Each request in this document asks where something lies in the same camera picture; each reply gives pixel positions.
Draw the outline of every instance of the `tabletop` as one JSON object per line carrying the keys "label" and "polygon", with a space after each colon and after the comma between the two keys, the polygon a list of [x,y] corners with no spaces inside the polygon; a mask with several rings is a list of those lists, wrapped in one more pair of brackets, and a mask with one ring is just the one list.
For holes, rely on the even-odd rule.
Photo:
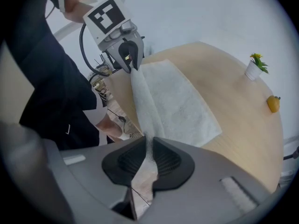
{"label": "tabletop", "polygon": [[[279,112],[272,113],[266,103],[272,92],[265,82],[250,81],[242,62],[202,42],[161,51],[142,63],[165,59],[190,80],[221,126],[222,134],[202,148],[225,156],[274,192],[282,171],[283,131]],[[140,130],[130,75],[120,70],[105,83]]]}

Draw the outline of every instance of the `small flower pot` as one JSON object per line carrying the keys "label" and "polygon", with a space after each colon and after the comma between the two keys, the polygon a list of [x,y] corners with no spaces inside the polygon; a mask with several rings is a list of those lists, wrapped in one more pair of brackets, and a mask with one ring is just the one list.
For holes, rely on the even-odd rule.
{"label": "small flower pot", "polygon": [[247,69],[245,71],[245,75],[250,79],[250,80],[255,80],[260,76],[262,73],[262,70],[257,67],[252,61],[249,62],[249,65],[247,66]]}

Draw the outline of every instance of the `cloth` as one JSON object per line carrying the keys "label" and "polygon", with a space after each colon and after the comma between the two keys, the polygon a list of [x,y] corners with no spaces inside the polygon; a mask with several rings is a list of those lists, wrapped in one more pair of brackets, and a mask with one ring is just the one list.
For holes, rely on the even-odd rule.
{"label": "cloth", "polygon": [[[58,7],[58,0],[51,1]],[[20,123],[54,140],[60,150],[107,144],[107,136],[94,126],[107,108],[53,36],[45,19],[46,2],[25,0],[5,37],[35,88]]]}
{"label": "cloth", "polygon": [[157,136],[201,147],[221,134],[204,99],[170,61],[133,69],[131,84],[140,128],[149,146]]}

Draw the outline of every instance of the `white wall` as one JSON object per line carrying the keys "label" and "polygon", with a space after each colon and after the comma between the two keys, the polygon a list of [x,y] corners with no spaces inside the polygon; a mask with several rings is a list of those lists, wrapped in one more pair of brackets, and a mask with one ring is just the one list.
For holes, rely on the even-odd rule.
{"label": "white wall", "polygon": [[[282,98],[284,138],[299,134],[299,39],[275,0],[126,0],[125,5],[146,37],[146,55],[195,41],[218,47],[245,64],[251,53],[261,53],[270,73],[261,77]],[[58,14],[51,19],[53,31],[66,23]],[[61,44],[87,75],[78,34],[72,33]],[[98,59],[91,36],[86,34],[84,39],[89,60]]]}

